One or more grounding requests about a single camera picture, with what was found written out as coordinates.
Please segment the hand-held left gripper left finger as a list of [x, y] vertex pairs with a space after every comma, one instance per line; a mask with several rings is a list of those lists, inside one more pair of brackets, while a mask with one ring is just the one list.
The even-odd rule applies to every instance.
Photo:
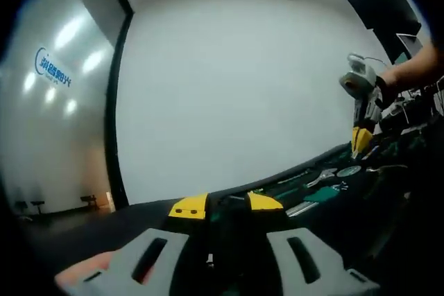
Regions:
[[72, 265], [55, 282], [66, 295], [202, 295], [207, 200], [206, 193], [180, 199], [161, 228]]

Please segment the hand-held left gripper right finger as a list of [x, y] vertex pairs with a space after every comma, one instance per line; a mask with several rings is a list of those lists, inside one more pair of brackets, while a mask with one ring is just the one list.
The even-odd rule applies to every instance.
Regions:
[[380, 287], [347, 269], [342, 256], [307, 228], [288, 229], [277, 200], [252, 191], [248, 202], [250, 280], [260, 295], [377, 295]]

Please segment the person's right hand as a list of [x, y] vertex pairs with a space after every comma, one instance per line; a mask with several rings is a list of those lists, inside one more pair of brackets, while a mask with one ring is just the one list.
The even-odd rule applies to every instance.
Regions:
[[387, 109], [400, 93], [402, 82], [397, 67], [387, 69], [376, 79], [377, 98], [376, 105], [381, 109]]

